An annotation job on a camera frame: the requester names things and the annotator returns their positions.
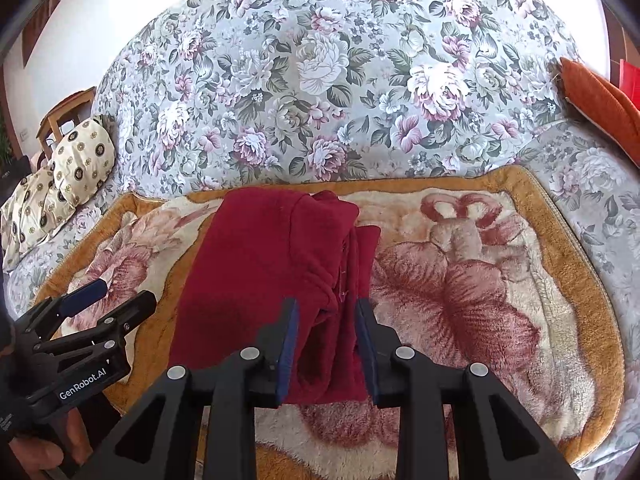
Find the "human hand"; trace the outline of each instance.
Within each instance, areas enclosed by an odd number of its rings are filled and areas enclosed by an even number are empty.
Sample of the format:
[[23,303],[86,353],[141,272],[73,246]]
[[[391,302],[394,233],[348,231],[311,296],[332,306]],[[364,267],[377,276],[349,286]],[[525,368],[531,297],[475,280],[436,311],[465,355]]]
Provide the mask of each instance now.
[[[66,434],[71,445],[68,452],[82,465],[93,452],[89,437],[77,408],[68,412],[66,417]],[[64,458],[62,450],[56,444],[39,438],[16,437],[9,446],[31,480],[45,480],[41,471],[58,467]]]

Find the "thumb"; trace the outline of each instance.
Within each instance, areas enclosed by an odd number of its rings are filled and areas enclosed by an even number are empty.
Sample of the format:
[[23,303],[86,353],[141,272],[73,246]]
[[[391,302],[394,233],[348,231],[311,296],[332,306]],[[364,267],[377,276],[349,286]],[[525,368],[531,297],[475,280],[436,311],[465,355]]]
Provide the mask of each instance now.
[[27,473],[56,468],[64,459],[58,446],[39,438],[14,438],[9,446]]

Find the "orange towel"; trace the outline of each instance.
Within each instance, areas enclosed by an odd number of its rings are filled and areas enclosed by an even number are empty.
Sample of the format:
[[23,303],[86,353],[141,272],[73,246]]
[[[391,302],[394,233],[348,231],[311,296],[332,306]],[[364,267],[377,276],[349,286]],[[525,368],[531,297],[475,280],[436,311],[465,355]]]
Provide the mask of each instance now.
[[584,65],[561,57],[566,96],[640,167],[640,111],[625,93]]

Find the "wooden chair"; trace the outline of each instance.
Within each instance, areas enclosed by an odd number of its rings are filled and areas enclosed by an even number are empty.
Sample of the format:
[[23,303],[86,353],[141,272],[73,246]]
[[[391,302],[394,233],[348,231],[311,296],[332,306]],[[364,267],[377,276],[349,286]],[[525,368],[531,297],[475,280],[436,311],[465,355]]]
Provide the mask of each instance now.
[[60,125],[68,121],[73,121],[74,126],[78,126],[81,123],[78,116],[78,108],[85,103],[92,103],[95,97],[95,86],[71,94],[69,97],[60,101],[55,105],[44,119],[40,122],[40,129],[38,130],[37,138],[42,146],[47,160],[51,158],[51,147],[47,146],[47,137],[53,134],[56,142],[62,140],[62,132],[60,132]]

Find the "white wall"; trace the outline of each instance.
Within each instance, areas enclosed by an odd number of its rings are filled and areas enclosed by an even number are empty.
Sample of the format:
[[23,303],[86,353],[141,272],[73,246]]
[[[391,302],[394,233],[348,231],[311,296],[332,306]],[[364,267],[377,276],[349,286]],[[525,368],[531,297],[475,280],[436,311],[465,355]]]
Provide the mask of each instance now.
[[[62,0],[26,67],[21,38],[4,63],[12,122],[26,155],[44,115],[69,94],[96,86],[122,47],[179,0]],[[567,22],[589,66],[609,75],[609,49],[599,0],[545,0]]]

